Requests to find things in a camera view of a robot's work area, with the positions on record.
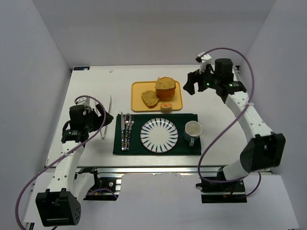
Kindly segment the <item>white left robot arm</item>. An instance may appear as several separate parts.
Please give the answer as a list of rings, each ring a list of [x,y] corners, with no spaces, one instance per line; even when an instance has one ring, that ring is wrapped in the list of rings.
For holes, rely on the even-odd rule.
[[[70,119],[62,128],[60,161],[44,192],[35,198],[36,207],[44,227],[74,226],[81,218],[81,201],[95,185],[97,177],[91,172],[77,176],[79,159],[91,132],[98,134],[101,128],[113,121],[100,104],[93,109],[84,104],[69,110]]]

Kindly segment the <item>bread slice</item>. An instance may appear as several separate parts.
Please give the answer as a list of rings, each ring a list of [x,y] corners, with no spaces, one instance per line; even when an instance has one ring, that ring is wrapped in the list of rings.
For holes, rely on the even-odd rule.
[[[160,98],[154,91],[142,92],[142,100],[148,108],[154,108],[157,106]]]

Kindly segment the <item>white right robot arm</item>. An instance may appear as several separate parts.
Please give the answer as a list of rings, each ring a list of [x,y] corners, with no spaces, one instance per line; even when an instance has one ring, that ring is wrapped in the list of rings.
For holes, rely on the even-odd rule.
[[[274,168],[280,165],[285,146],[285,136],[276,134],[260,117],[242,82],[234,80],[233,63],[228,58],[215,60],[211,65],[211,57],[197,57],[200,68],[188,74],[188,81],[183,89],[190,95],[198,91],[214,89],[224,104],[233,112],[246,136],[247,145],[237,161],[220,168],[217,184],[225,184],[240,180],[252,172]]]

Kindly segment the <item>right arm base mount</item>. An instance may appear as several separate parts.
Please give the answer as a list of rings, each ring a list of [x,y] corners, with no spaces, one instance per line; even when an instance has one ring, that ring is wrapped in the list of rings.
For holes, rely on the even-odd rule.
[[[196,187],[201,190],[201,202],[203,204],[234,204],[247,203],[246,190],[243,180],[227,183],[213,183],[212,181],[226,181],[221,167],[214,176],[203,176]]]

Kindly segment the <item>metal tongs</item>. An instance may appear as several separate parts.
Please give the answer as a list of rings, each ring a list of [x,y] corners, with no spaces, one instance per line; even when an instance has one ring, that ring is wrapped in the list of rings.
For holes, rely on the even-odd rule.
[[[104,139],[106,137],[107,126],[114,119],[113,116],[110,114],[111,113],[111,107],[112,107],[112,96],[110,96],[109,99],[105,102],[106,102],[106,104],[104,104],[104,108],[105,108],[105,111],[106,111],[106,120],[105,120],[103,128],[100,130],[100,135],[101,135],[102,139]],[[99,106],[99,104],[97,102],[95,102],[95,111],[96,111],[98,116],[102,116],[103,111],[101,111],[101,109],[99,109],[98,106]]]

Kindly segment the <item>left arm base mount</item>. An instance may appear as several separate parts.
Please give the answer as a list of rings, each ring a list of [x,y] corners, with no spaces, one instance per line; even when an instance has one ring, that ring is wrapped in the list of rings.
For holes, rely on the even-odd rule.
[[[75,174],[75,181],[81,179],[81,175],[90,174],[94,179],[94,184],[89,189],[84,200],[89,201],[116,201],[121,185],[122,175],[106,172],[101,168],[87,167],[81,168]]]

